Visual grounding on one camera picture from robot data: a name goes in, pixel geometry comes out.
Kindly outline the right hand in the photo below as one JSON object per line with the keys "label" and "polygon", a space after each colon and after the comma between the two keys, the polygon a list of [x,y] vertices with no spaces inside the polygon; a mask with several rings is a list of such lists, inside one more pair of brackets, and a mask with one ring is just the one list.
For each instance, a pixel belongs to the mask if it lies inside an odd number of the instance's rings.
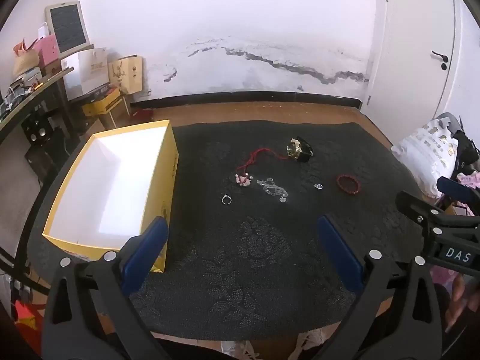
{"label": "right hand", "polygon": [[445,314],[447,332],[459,320],[465,309],[474,313],[479,311],[479,284],[475,281],[466,283],[464,275],[458,273],[452,282],[451,301]]}

